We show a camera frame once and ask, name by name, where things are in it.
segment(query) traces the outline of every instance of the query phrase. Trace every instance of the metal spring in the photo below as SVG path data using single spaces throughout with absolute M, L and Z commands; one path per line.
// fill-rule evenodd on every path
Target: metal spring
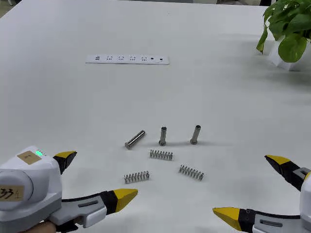
M 132 173 L 129 175 L 124 175 L 125 183 L 133 183 L 137 181 L 144 181 L 149 179 L 149 171 L 141 171 Z
M 172 160 L 173 152 L 150 150 L 150 158 Z
M 196 169 L 193 169 L 193 168 L 185 166 L 185 165 L 180 165 L 179 172 L 181 172 L 185 175 L 188 175 L 190 177 L 193 177 L 195 179 L 198 179 L 200 181 L 203 179 L 203 176 L 204 176 L 203 172 L 200 172 Z

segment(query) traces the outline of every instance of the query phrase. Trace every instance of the table surface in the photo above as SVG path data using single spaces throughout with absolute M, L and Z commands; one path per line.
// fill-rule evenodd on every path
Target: table surface
M 64 198 L 139 190 L 121 212 L 78 232 L 233 232 L 212 212 L 223 206 L 298 214 L 299 192 L 264 155 L 311 167 L 310 70 L 286 72 L 256 52 L 264 10 L 23 0 L 0 19 L 0 163 L 29 145 L 77 150 L 62 175 Z M 171 64 L 85 64 L 98 53 L 168 55 Z M 149 159 L 150 149 L 175 160 Z M 180 164 L 206 176 L 178 174 Z M 141 170 L 149 181 L 124 184 Z

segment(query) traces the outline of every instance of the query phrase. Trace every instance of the power strip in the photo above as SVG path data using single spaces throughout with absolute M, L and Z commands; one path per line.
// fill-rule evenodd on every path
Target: power strip
M 102 54 L 87 56 L 86 63 L 168 65 L 170 61 L 168 56 L 159 55 Z

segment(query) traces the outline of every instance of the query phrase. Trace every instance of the screw head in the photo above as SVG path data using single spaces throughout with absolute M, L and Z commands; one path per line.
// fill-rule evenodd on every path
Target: screw head
M 124 145 L 125 145 L 125 147 L 128 148 L 128 149 L 131 148 L 130 145 L 129 145 L 127 142 L 126 142 Z
M 165 146 L 166 142 L 161 143 L 161 140 L 159 141 L 160 146 Z
M 193 141 L 193 139 L 190 139 L 190 143 L 193 145 L 196 145 L 196 144 L 198 144 L 198 141 Z

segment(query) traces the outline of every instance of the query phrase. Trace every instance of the human hand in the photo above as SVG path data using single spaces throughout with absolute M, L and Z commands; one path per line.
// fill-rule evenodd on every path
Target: human hand
M 41 222 L 24 233 L 56 233 L 56 227 L 51 222 Z

